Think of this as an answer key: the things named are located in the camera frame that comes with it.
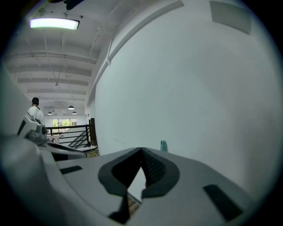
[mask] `black railing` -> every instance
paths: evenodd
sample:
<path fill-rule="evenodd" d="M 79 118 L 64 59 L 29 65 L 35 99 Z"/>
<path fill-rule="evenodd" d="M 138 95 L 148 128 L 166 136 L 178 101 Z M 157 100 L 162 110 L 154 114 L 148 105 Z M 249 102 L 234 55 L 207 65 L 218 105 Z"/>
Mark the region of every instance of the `black railing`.
<path fill-rule="evenodd" d="M 70 128 L 81 128 L 78 131 L 72 131 L 69 132 L 68 130 L 65 132 L 60 132 L 60 129 L 70 129 Z M 59 139 L 67 139 L 67 138 L 75 138 L 73 141 L 68 142 L 60 142 L 60 143 L 70 143 L 69 147 L 79 147 L 79 146 L 90 146 L 92 138 L 90 137 L 90 131 L 89 131 L 89 125 L 74 125 L 74 126 L 58 126 L 58 127 L 46 127 L 48 129 L 48 135 L 55 136 L 59 135 Z M 67 134 L 67 133 L 80 133 L 78 136 L 68 136 L 68 137 L 60 137 L 61 134 Z"/>

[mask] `white shirt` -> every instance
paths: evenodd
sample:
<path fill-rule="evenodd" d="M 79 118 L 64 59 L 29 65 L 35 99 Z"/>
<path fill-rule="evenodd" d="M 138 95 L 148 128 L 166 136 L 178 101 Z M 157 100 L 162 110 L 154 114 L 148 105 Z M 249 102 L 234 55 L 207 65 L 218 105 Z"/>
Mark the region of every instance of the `white shirt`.
<path fill-rule="evenodd" d="M 40 123 L 42 125 L 45 125 L 45 121 L 43 119 L 43 112 L 41 110 L 39 110 L 37 107 L 31 107 L 29 108 L 29 110 L 27 111 L 31 116 L 33 116 L 35 119 L 40 120 Z"/>

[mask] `rectangular light fixture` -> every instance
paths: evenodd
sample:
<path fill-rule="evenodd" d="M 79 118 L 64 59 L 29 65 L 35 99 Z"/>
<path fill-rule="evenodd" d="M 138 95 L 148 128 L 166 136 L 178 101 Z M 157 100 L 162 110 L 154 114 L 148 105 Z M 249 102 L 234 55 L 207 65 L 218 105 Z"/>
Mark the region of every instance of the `rectangular light fixture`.
<path fill-rule="evenodd" d="M 31 19 L 31 28 L 36 27 L 58 27 L 76 30 L 79 26 L 78 20 L 63 19 L 63 18 L 36 18 Z"/>

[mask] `black cap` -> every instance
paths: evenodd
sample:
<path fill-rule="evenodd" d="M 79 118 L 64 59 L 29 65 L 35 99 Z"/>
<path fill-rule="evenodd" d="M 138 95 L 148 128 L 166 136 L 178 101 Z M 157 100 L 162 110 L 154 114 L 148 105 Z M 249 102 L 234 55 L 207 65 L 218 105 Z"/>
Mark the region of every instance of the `black cap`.
<path fill-rule="evenodd" d="M 39 99 L 37 97 L 32 98 L 32 104 L 39 105 Z"/>

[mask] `person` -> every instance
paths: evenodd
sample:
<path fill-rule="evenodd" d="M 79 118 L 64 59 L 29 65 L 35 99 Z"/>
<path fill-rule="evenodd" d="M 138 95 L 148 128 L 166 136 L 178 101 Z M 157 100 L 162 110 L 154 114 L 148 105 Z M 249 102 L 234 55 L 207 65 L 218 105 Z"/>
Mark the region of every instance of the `person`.
<path fill-rule="evenodd" d="M 40 124 L 45 125 L 45 121 L 43 118 L 43 112 L 38 107 L 39 99 L 37 97 L 32 98 L 32 105 L 28 110 L 28 113 L 33 116 L 37 121 L 40 121 Z"/>

